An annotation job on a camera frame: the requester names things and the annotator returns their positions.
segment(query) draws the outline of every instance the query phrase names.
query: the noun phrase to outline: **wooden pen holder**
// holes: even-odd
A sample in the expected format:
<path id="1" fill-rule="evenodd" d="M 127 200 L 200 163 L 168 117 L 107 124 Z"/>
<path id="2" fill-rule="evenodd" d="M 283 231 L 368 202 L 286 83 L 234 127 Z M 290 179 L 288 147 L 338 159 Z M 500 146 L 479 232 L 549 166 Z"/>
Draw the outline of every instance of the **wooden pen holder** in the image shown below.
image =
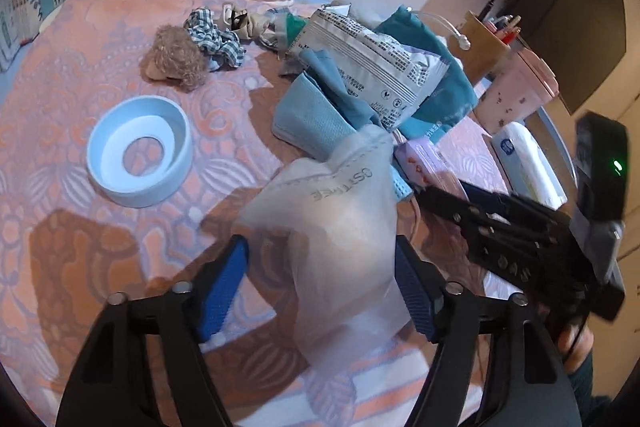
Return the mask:
<path id="1" fill-rule="evenodd" d="M 471 12 L 466 13 L 465 23 L 459 30 L 471 42 L 471 49 L 464 51 L 458 39 L 451 36 L 449 51 L 462 61 L 466 77 L 475 86 L 507 55 L 510 47 L 492 34 Z"/>

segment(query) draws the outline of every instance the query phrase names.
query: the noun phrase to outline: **human hand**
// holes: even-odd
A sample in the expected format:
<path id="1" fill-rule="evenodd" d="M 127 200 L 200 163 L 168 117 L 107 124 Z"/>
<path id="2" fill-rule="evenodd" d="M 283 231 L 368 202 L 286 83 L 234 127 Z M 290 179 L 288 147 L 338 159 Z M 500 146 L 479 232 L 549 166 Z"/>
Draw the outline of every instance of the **human hand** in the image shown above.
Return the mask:
<path id="1" fill-rule="evenodd" d="M 570 326 L 560 334 L 560 337 L 558 338 L 558 349 L 563 356 L 569 352 L 569 349 L 571 349 L 571 345 L 574 343 L 578 330 L 578 326 Z M 587 326 L 585 326 L 580 334 L 580 338 L 575 343 L 574 351 L 564 363 L 564 371 L 568 375 L 572 375 L 578 371 L 580 366 L 589 356 L 591 349 L 593 349 L 593 333 Z"/>

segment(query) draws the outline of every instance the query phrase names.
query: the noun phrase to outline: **white plastic packet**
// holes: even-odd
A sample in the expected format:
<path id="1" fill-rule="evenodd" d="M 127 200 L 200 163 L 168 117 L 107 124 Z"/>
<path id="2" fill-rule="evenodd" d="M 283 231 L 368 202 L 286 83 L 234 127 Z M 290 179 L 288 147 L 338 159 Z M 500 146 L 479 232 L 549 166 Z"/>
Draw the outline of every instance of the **white plastic packet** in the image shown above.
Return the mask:
<path id="1" fill-rule="evenodd" d="M 364 126 L 326 163 L 294 161 L 242 209 L 238 225 L 288 235 L 294 339 L 324 377 L 391 339 L 409 313 L 394 277 L 391 135 Z"/>
<path id="2" fill-rule="evenodd" d="M 529 129 L 520 122 L 505 125 L 491 140 L 514 192 L 558 210 L 567 202 L 558 176 Z"/>
<path id="3" fill-rule="evenodd" d="M 348 92 L 369 103 L 388 131 L 418 109 L 448 70 L 437 55 L 408 52 L 394 38 L 327 10 L 316 10 L 287 56 L 300 59 L 306 48 L 330 54 Z"/>

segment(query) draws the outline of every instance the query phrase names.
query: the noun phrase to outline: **screw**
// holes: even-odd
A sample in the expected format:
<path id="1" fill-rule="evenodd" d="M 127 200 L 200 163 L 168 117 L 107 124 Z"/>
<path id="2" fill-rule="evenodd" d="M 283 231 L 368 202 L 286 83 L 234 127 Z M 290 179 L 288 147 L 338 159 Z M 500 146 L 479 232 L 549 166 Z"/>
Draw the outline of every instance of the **screw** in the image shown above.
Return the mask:
<path id="1" fill-rule="evenodd" d="M 529 304 L 529 300 L 527 299 L 527 296 L 524 295 L 524 293 L 514 293 L 511 296 L 511 300 L 518 306 L 526 306 L 527 304 Z"/>
<path id="2" fill-rule="evenodd" d="M 179 281 L 172 288 L 174 293 L 189 293 L 193 285 L 189 281 Z"/>
<path id="3" fill-rule="evenodd" d="M 465 290 L 465 287 L 462 284 L 455 281 L 448 282 L 444 287 L 447 293 L 451 295 L 460 295 Z"/>
<path id="4" fill-rule="evenodd" d="M 111 306 L 119 306 L 120 304 L 124 304 L 127 300 L 127 294 L 123 292 L 112 293 L 107 297 L 107 302 Z"/>

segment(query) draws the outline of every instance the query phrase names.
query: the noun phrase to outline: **blue gripper pad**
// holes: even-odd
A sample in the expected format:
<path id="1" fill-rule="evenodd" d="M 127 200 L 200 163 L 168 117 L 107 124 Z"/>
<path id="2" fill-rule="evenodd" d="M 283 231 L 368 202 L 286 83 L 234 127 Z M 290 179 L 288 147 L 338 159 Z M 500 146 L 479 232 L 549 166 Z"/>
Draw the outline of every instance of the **blue gripper pad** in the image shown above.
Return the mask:
<path id="1" fill-rule="evenodd" d="M 195 329 L 199 343 L 218 333 L 248 267 L 249 245 L 234 235 L 215 261 L 205 264 L 193 279 L 196 296 Z"/>
<path id="2" fill-rule="evenodd" d="M 402 235 L 396 238 L 396 282 L 415 330 L 428 341 L 437 341 L 438 328 L 434 320 L 444 305 L 442 288 L 445 281 L 433 264 L 420 260 Z"/>

